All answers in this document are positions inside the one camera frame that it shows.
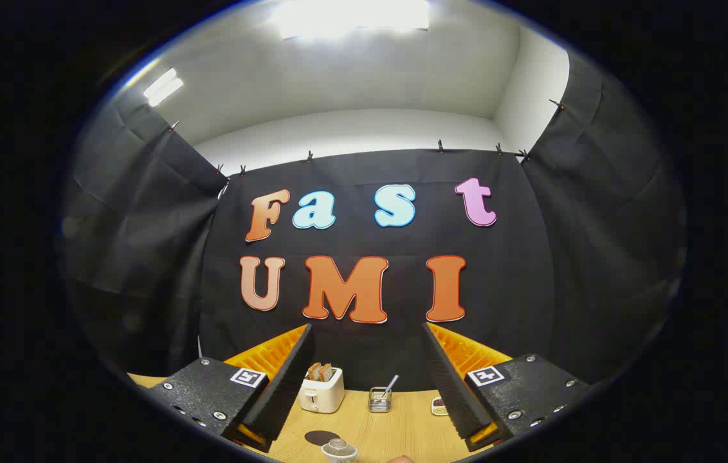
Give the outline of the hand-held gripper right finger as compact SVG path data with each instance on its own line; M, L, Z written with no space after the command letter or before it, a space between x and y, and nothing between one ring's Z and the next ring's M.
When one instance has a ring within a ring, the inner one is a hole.
M422 340L434 386L469 451L549 424L591 388L541 355L512 358L431 322Z

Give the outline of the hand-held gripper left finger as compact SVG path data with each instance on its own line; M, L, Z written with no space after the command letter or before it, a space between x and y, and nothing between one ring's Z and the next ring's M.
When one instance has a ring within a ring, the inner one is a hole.
M233 357L202 357L147 388L150 398L220 439L267 452L278 440L311 366L310 323Z

